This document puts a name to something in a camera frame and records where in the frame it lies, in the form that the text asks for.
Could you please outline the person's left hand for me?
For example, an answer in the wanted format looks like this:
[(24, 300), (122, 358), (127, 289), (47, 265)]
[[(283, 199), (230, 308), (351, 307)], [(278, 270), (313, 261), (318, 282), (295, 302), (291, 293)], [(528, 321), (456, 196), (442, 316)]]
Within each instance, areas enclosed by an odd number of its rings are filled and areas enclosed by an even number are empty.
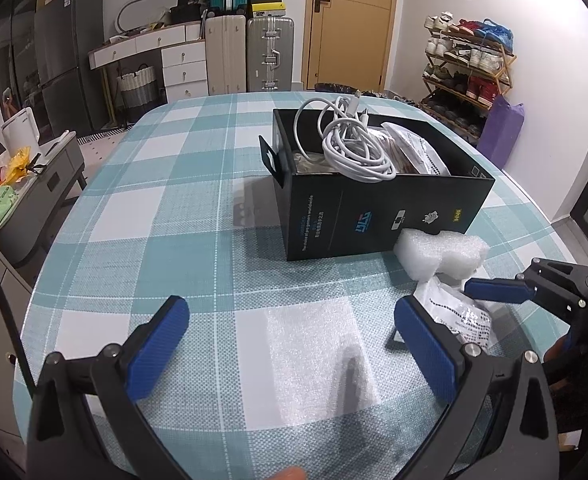
[(307, 474), (303, 468), (298, 466), (287, 467), (273, 476), (269, 477), (268, 480), (306, 480)]

